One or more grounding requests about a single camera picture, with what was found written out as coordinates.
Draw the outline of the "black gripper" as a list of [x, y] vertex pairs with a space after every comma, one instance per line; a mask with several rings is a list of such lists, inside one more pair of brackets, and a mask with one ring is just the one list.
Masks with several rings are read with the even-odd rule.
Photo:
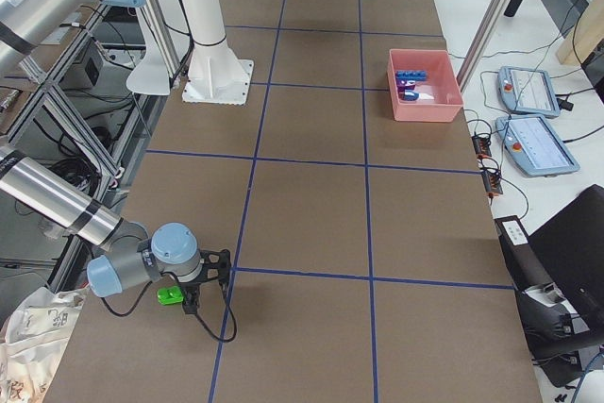
[[228, 249], [220, 251], [200, 249], [199, 256], [200, 265], [193, 271], [193, 278], [189, 281], [178, 279], [184, 297], [182, 307], [189, 315], [198, 314], [199, 288], [202, 284], [216, 281], [223, 294], [227, 293], [230, 286], [231, 254]]

